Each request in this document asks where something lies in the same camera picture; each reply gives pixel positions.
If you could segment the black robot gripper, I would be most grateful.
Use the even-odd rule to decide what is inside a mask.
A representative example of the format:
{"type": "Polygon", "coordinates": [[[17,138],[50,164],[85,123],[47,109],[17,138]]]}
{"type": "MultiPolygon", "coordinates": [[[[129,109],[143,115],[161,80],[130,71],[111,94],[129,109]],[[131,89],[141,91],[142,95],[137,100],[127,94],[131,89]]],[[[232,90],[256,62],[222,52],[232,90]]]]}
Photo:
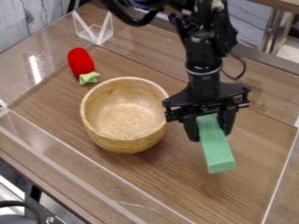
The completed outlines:
{"type": "Polygon", "coordinates": [[[187,70],[186,88],[163,101],[165,116],[169,122],[183,124],[191,141],[201,141],[198,116],[218,115],[219,126],[229,136],[237,119],[237,113],[248,108],[252,87],[245,83],[229,83],[221,80],[221,68],[211,71],[187,70]]]}

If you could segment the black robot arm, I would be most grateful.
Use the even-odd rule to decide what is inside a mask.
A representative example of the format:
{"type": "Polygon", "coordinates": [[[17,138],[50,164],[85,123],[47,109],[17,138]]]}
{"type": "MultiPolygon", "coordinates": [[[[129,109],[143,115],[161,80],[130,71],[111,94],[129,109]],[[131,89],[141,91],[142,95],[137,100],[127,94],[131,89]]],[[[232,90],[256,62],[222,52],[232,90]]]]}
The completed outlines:
{"type": "Polygon", "coordinates": [[[189,83],[163,100],[166,120],[183,124],[191,141],[202,140],[198,119],[217,116],[217,126],[230,134],[237,113],[249,106],[249,85],[221,80],[223,58],[233,54],[238,30],[230,20],[227,0],[102,0],[126,24],[149,25],[166,13],[186,51],[189,83]]]}

